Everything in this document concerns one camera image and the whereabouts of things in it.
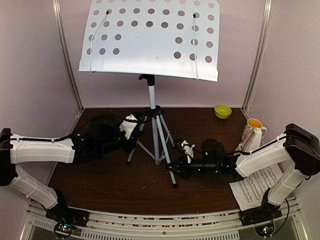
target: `metal corner post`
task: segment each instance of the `metal corner post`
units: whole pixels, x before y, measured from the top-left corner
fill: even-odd
[[[61,41],[61,47],[62,47],[66,72],[68,74],[69,82],[71,85],[71,90],[72,90],[72,93],[73,93],[74,98],[76,100],[79,111],[82,111],[84,109],[84,107],[83,107],[81,99],[80,99],[78,87],[77,87],[77,84],[75,81],[74,72],[73,72],[73,69],[71,66],[71,62],[70,62],[70,56],[69,56],[69,52],[68,52],[65,30],[64,30],[61,8],[60,8],[60,0],[52,0],[52,3],[53,3],[53,12],[54,12],[54,17],[55,17],[55,21],[56,21],[56,26],[57,26],[60,41]]]
[[[254,60],[254,65],[251,73],[249,86],[248,86],[245,99],[243,102],[243,106],[242,106],[242,110],[245,114],[249,114],[251,101],[255,95],[257,83],[260,77],[261,68],[262,68],[262,59],[263,59],[264,52],[267,48],[268,37],[269,37],[270,28],[271,28],[272,8],[273,8],[273,0],[265,0],[257,53]]]

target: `mug handle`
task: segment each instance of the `mug handle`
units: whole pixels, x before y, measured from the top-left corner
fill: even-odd
[[[264,134],[262,133],[262,137],[261,137],[261,139],[263,139],[267,135],[268,129],[265,126],[262,126],[261,131],[264,131]]]

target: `white wall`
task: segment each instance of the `white wall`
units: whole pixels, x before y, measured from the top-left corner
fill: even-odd
[[[54,20],[52,0],[2,1],[0,7],[0,129],[25,136],[59,137],[76,121]],[[41,182],[52,163],[23,164]],[[28,201],[0,188],[1,239],[17,238]]]
[[[275,0],[268,47],[250,117],[268,127],[265,142],[295,123],[320,138],[320,1]],[[296,191],[309,239],[319,239],[320,174]]]
[[[78,72],[92,0],[62,0],[68,50],[85,107],[140,107],[149,103],[148,88],[138,76]],[[264,0],[219,0],[218,83],[157,77],[157,103],[164,107],[241,107],[247,92],[261,29]]]

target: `white mug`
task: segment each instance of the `white mug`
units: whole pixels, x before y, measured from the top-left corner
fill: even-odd
[[[251,131],[253,128],[260,128],[262,130],[262,137],[263,139],[267,135],[267,128],[265,126],[262,126],[262,123],[256,119],[256,118],[249,118],[248,121],[246,121],[246,125],[244,127],[243,133],[242,133],[242,140],[245,139],[247,134]]]

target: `tripod leg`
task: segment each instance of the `tripod leg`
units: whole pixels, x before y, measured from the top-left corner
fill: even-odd
[[[153,145],[154,145],[154,158],[155,164],[160,164],[159,161],[159,138],[158,138],[158,128],[157,122],[154,118],[152,118],[152,135],[153,135]]]
[[[167,144],[166,144],[166,139],[165,139],[164,131],[162,130],[161,121],[160,121],[160,117],[159,116],[156,116],[156,124],[158,126],[158,131],[159,131],[162,147],[163,147],[163,150],[164,150],[166,163],[169,164],[171,161],[170,161],[169,152],[168,152],[168,148],[167,148]],[[173,184],[173,188],[176,189],[178,187],[178,185],[177,185],[177,182],[176,182],[175,175],[174,175],[174,173],[172,171],[169,171],[169,173],[170,173],[171,181],[172,181],[172,184]]]
[[[171,133],[170,133],[170,131],[169,131],[169,128],[168,128],[168,126],[167,126],[167,124],[166,124],[166,121],[165,121],[165,119],[164,119],[164,116],[163,116],[162,114],[160,114],[160,120],[161,120],[161,123],[162,123],[162,125],[163,125],[164,130],[166,131],[166,134],[168,134],[168,136],[169,136],[169,140],[170,140],[171,145],[172,145],[173,147],[175,147],[174,139],[173,139],[172,136],[171,136]]]
[[[141,124],[140,127],[139,127],[139,131],[142,131],[142,130],[144,129],[144,127],[145,127],[145,124],[144,124],[144,123]],[[137,146],[135,146],[135,148],[130,152],[129,157],[128,157],[128,159],[126,160],[126,163],[125,163],[125,164],[127,164],[127,165],[130,164],[131,159],[132,159],[132,157],[134,156],[136,147],[137,147]]]

